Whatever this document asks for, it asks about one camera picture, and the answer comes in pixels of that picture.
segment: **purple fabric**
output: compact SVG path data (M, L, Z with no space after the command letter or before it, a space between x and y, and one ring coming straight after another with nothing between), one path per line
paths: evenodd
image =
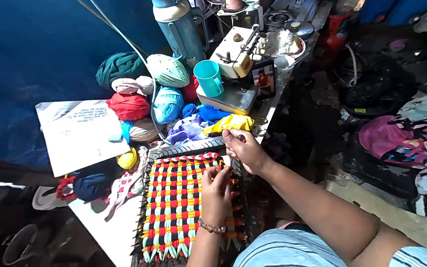
M172 129L166 139L171 144L187 143L209 138L202 133L202 129L209 126L199 115L193 114L185 119L179 120Z
M381 159L384 154L402 146L410 150L405 155L416 158L411 162L385 160L386 162L424 169L427 172L427 140L414 139L413 131L401 129L401 124L388 124L393 116L381 116L365 124L359 131L360 144L374 157Z

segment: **white mug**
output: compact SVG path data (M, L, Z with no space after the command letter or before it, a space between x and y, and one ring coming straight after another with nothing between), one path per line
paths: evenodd
M274 59L275 86L286 86L293 73L294 58L290 56L279 56Z

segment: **beaded bracelet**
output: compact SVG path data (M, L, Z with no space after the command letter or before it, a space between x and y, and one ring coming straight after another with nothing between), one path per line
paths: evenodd
M210 224L205 224L205 222L202 221L202 218L199 218L198 223L199 223L200 227L204 228L209 233L221 234L221 233L225 233L225 231L227 230L226 226L216 227L216 226L212 226Z

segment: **blue container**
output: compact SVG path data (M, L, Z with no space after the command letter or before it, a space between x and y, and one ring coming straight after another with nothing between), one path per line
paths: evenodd
M179 60L189 75L198 62L205 59L209 49L207 24L200 8L191 8L187 0L168 8L153 8L154 17L161 27L173 51L172 57ZM202 46L194 17L200 18L204 26L205 46Z
M399 0L387 16L390 26L401 26L427 11L427 0Z
M360 9L360 23L371 24L384 18L395 0L367 0Z
M193 73L207 97L216 97L223 93L220 68L216 62L211 60L201 61L195 65Z

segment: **yellow yarn ball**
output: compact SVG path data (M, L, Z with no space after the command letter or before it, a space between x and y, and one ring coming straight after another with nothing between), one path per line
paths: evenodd
M120 167L123 169L131 169L136 164L136 160L138 159L138 156L136 154L136 149L133 147L130 151L126 152L125 154L121 154L119 156L116 156L116 162Z

